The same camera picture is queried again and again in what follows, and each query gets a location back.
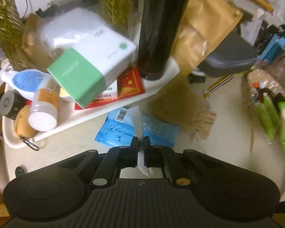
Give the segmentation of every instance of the ribbed black surface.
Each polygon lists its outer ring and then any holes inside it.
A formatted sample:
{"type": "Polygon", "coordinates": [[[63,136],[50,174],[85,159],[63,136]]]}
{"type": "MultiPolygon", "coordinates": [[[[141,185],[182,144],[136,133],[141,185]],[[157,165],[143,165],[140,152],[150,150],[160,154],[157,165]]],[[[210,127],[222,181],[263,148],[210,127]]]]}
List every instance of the ribbed black surface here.
{"type": "Polygon", "coordinates": [[[117,179],[106,189],[94,190],[73,214],[50,222],[12,218],[4,228],[274,228],[272,219],[232,222],[199,205],[188,189],[172,187],[166,179],[117,179]]]}

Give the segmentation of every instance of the white and green box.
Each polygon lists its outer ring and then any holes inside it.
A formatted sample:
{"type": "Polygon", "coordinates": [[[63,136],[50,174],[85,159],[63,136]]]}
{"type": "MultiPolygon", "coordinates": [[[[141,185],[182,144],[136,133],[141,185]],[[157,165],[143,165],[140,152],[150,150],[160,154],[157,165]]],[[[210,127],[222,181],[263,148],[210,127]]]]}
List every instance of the white and green box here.
{"type": "Polygon", "coordinates": [[[47,70],[85,108],[136,59],[136,45],[107,28],[66,50],[47,70]]]}

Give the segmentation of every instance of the green logo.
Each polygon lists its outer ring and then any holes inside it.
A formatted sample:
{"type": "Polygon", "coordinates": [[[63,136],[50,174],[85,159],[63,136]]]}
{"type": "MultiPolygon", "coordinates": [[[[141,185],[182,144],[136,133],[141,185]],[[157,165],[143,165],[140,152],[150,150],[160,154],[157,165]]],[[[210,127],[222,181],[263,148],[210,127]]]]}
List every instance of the green logo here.
{"type": "Polygon", "coordinates": [[[125,42],[122,42],[122,43],[120,43],[120,44],[118,45],[118,47],[119,47],[120,49],[122,49],[122,50],[125,50],[125,49],[128,48],[128,44],[125,43],[125,42]]]}

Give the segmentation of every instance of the dark glass bottle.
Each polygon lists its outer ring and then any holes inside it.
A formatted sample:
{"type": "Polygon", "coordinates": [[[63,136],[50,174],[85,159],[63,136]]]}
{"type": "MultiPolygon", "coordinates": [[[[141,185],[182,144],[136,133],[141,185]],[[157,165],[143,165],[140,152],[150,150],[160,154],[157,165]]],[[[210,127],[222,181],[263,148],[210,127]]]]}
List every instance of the dark glass bottle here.
{"type": "Polygon", "coordinates": [[[188,0],[145,0],[137,67],[147,80],[160,79],[166,69],[188,0]]]}

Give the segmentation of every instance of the black canister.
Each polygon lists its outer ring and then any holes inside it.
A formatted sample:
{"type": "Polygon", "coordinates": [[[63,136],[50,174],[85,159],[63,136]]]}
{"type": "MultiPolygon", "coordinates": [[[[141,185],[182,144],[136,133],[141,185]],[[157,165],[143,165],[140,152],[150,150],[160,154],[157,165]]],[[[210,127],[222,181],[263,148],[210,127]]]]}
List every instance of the black canister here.
{"type": "Polygon", "coordinates": [[[15,120],[18,112],[24,107],[25,101],[26,99],[21,95],[8,90],[0,99],[0,115],[15,120]]]}
{"type": "Polygon", "coordinates": [[[145,0],[137,54],[142,78],[155,81],[163,76],[187,3],[145,0]]]}

